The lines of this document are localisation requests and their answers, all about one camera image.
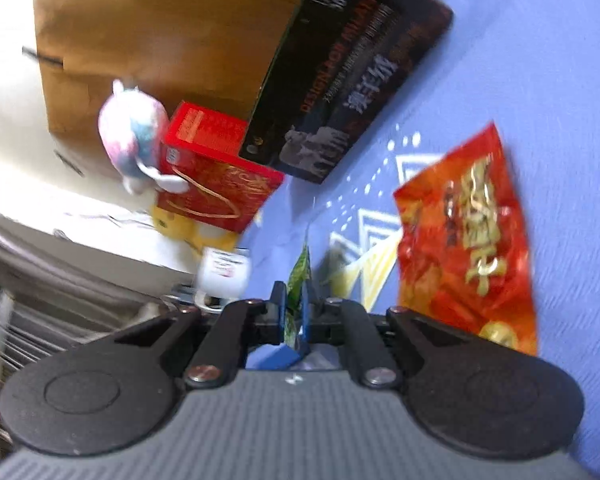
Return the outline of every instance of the red snack bag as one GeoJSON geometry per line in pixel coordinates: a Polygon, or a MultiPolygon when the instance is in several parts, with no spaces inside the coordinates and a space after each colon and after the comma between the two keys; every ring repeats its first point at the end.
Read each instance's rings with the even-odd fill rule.
{"type": "Polygon", "coordinates": [[[394,193],[398,304],[536,354],[525,221],[493,123],[394,193]]]}
{"type": "Polygon", "coordinates": [[[238,156],[247,123],[182,103],[162,139],[160,171],[190,183],[161,191],[157,206],[235,233],[243,232],[284,174],[238,156]]]}

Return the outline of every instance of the stuffed animal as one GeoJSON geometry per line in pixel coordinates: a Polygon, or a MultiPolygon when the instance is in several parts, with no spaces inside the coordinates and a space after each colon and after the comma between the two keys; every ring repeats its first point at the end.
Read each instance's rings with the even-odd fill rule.
{"type": "Polygon", "coordinates": [[[232,252],[240,235],[219,227],[203,224],[186,216],[154,206],[151,211],[155,229],[174,240],[184,240],[196,256],[202,256],[204,247],[232,252]]]}
{"type": "Polygon", "coordinates": [[[161,102],[139,91],[125,90],[113,82],[113,95],[98,117],[98,130],[109,160],[123,177],[131,194],[158,186],[171,193],[184,193],[189,183],[177,175],[163,175],[156,169],[160,139],[169,125],[161,102]]]}

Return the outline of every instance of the brown cardboard box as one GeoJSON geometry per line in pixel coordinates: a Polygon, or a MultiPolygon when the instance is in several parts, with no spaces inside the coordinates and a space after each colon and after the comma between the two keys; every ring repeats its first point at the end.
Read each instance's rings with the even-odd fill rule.
{"type": "Polygon", "coordinates": [[[300,0],[34,0],[50,131],[80,163],[112,167],[97,115],[115,78],[173,112],[188,100],[247,119],[300,0]]]}

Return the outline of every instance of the green snack packet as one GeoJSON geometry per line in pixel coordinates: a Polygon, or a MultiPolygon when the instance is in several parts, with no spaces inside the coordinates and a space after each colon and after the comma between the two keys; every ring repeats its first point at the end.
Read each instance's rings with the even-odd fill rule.
{"type": "Polygon", "coordinates": [[[302,282],[311,278],[311,264],[309,260],[309,246],[305,240],[302,252],[291,270],[286,284],[286,312],[285,312],[285,344],[296,348],[296,339],[302,323],[301,294],[302,282]]]}

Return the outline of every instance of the round black pad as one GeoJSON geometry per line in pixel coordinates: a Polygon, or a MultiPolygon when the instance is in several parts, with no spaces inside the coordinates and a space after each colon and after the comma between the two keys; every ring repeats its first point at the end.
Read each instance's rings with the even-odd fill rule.
{"type": "Polygon", "coordinates": [[[19,371],[0,394],[0,414],[25,446],[83,456],[141,440],[174,402],[173,381],[149,348],[96,343],[19,371]]]}
{"type": "Polygon", "coordinates": [[[584,400],[565,372],[492,343],[436,348],[408,386],[428,431],[462,452],[506,460],[567,445],[584,400]]]}

